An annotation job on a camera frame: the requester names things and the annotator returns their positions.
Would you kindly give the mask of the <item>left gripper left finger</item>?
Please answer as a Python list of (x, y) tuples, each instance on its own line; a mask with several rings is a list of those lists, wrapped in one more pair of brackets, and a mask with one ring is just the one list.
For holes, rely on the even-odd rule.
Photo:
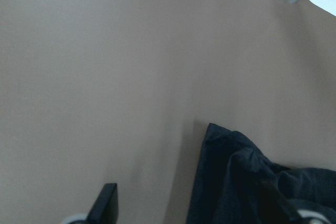
[(104, 184), (86, 217), (86, 223), (113, 224), (117, 223), (118, 215), (118, 185), (117, 183)]

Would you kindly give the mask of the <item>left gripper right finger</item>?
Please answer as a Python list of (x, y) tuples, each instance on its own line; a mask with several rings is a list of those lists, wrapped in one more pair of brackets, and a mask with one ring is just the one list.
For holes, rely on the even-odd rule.
[(269, 181), (259, 182), (259, 218), (262, 223), (301, 223), (297, 209)]

